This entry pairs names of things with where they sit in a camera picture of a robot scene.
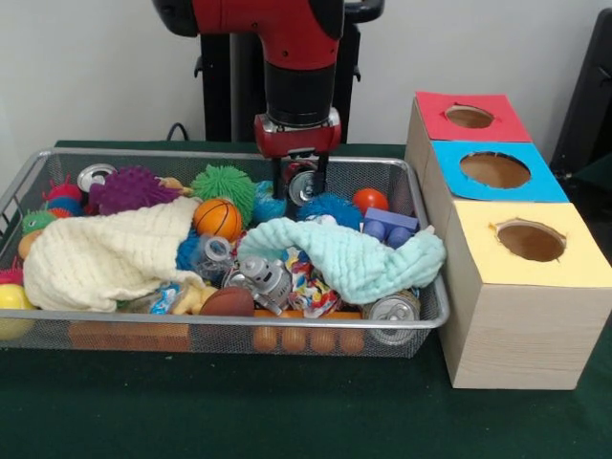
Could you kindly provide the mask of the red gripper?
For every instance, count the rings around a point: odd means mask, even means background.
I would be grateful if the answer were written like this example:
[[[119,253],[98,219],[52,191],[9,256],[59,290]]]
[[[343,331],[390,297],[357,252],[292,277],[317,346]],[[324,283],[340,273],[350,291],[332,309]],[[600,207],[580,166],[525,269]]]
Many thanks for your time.
[[[272,159],[273,198],[285,198],[282,159],[301,154],[319,154],[317,170],[313,178],[313,192],[321,194],[326,187],[329,154],[339,145],[341,121],[336,108],[331,108],[329,117],[321,124],[307,127],[290,127],[276,123],[267,114],[254,118],[253,130],[259,152]]]

